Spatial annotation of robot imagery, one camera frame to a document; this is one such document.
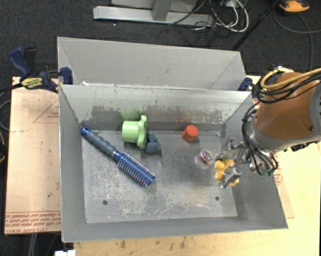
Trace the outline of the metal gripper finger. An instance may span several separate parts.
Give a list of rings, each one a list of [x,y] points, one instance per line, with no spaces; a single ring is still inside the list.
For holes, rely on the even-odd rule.
[[[237,159],[240,151],[240,144],[236,142],[236,138],[226,138],[221,142],[221,149],[217,152],[215,160]]]
[[[227,188],[228,186],[235,186],[239,183],[239,178],[242,173],[238,166],[229,166],[225,170],[219,171],[219,186],[221,188]]]

